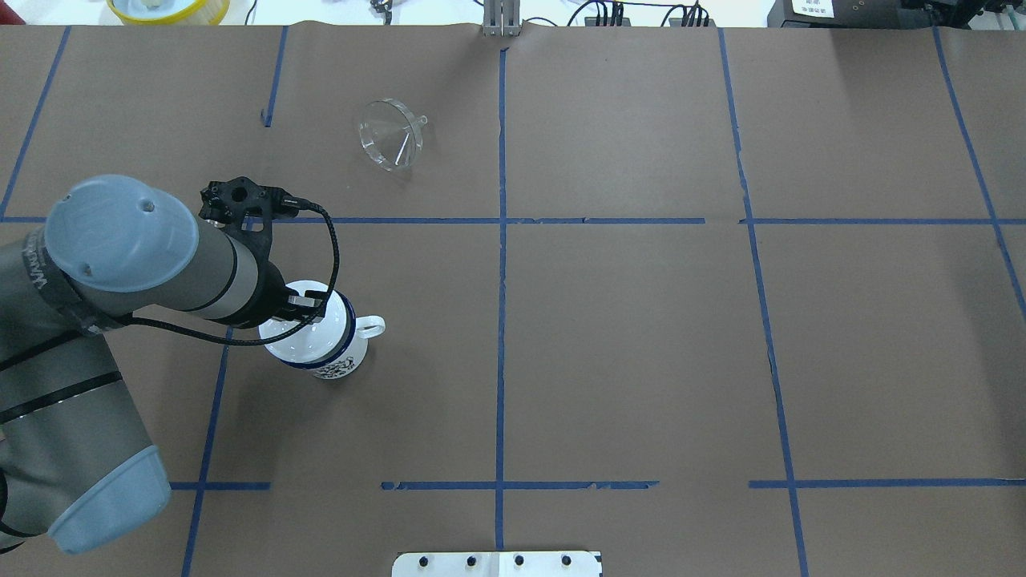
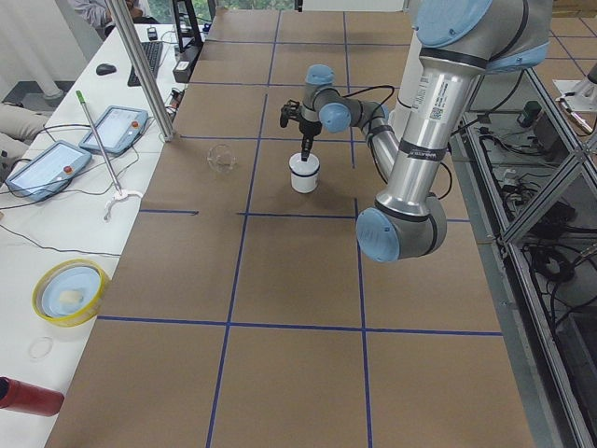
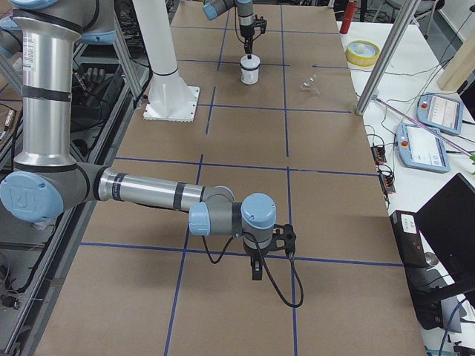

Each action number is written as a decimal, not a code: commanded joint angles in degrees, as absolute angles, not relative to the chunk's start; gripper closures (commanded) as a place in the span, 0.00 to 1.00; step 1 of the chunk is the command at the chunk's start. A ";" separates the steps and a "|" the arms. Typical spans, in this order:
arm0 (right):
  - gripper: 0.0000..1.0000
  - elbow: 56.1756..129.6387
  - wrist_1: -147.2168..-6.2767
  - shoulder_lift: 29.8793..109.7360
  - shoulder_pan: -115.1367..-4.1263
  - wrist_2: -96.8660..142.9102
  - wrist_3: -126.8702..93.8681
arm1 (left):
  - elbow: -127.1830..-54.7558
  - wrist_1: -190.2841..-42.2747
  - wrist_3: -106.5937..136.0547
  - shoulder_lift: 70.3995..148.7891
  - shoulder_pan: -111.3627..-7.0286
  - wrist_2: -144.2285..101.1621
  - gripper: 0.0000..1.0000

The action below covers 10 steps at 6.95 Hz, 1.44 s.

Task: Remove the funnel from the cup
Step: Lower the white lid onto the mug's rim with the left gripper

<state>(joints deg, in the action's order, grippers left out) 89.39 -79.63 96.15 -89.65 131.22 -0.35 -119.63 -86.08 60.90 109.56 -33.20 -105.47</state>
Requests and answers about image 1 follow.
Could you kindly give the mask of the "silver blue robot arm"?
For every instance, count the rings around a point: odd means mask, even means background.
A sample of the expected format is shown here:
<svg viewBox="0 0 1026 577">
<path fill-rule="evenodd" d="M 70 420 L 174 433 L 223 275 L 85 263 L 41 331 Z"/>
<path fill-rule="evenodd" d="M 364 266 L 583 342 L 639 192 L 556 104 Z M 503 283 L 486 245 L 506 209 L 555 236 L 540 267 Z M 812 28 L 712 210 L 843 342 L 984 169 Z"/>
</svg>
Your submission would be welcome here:
<svg viewBox="0 0 1026 577">
<path fill-rule="evenodd" d="M 326 291 L 299 293 L 270 260 L 273 223 L 329 211 L 249 178 L 213 180 L 190 213 L 142 180 L 92 176 L 45 222 L 2 248 L 2 552 L 46 536 L 79 555 L 161 514 L 172 496 L 107 334 L 148 326 L 263 347 L 140 317 L 158 306 L 251 329 L 324 316 Z"/>
</svg>

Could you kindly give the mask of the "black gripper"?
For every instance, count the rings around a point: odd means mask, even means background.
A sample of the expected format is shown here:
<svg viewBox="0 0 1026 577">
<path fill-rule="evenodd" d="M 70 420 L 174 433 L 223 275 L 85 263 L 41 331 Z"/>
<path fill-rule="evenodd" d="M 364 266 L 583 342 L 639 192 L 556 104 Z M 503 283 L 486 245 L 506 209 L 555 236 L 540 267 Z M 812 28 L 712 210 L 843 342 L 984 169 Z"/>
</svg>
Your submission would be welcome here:
<svg viewBox="0 0 1026 577">
<path fill-rule="evenodd" d="M 317 311 L 329 301 L 328 292 L 290 291 L 270 260 L 259 266 L 256 287 L 240 311 L 240 326 L 253 329 L 268 319 L 279 322 L 308 324 L 317 321 Z M 286 304 L 286 311 L 279 311 Z"/>
</svg>

